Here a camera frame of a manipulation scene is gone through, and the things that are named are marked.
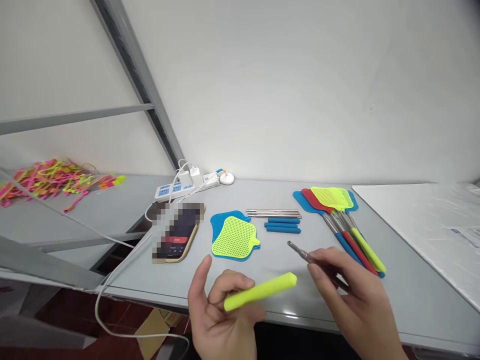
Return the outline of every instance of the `phone screen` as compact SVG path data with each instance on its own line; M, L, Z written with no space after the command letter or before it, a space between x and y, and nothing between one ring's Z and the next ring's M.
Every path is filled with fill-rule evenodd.
M166 232L161 248L157 248L157 259L179 259L185 253L187 244L192 241L192 233L199 222L198 209L183 209L182 214Z

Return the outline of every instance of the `white round base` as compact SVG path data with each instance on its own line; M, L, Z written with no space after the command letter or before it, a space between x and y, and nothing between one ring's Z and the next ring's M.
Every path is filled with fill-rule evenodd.
M220 182L224 185L233 184L234 181L235 176L233 176L233 174L231 173L223 173L222 175L220 175Z

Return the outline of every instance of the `yellow plastic part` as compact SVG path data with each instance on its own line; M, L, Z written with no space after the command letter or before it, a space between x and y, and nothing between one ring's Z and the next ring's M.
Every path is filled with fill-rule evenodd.
M316 187L313 186L311 191L316 196L319 202L329 208L334 208L337 211L344 211L349 208L349 203L344 198L342 191L337 187Z
M337 187L337 189L340 190L341 195L343 196L343 198L345 199L345 201L347 203L347 207L345 209L353 208L354 207L354 202L352 201L352 198L350 197L349 192L346 189L341 188L341 187Z
M229 216L213 242L211 252L216 256L244 259L255 245L260 245L256 233L257 228L253 224Z
M269 296L294 288L295 286L297 286L297 277L295 274L287 272L263 284L227 297L223 303L223 307L226 312L230 312L241 308L245 304L268 298Z
M370 245L365 241L360 231L352 227L351 232L353 233L353 236L355 236L355 238L357 239L358 244L360 245L362 250L365 252L366 257L368 258L368 260L370 260L375 270L377 270L378 272L386 273L387 268L380 261L379 257L377 256L377 254L375 254L375 252L372 250Z

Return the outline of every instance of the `white board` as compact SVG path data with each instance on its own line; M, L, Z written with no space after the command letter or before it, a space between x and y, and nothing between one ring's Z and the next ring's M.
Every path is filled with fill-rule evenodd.
M480 312L480 188L409 184L353 190Z

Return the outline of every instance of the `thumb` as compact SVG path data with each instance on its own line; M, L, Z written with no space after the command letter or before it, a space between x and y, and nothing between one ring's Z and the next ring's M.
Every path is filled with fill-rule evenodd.
M315 286L325 300L334 318L345 316L346 312L350 312L348 305L343 301L337 288L330 280L328 275L317 264L310 263L307 265L308 271L315 282Z

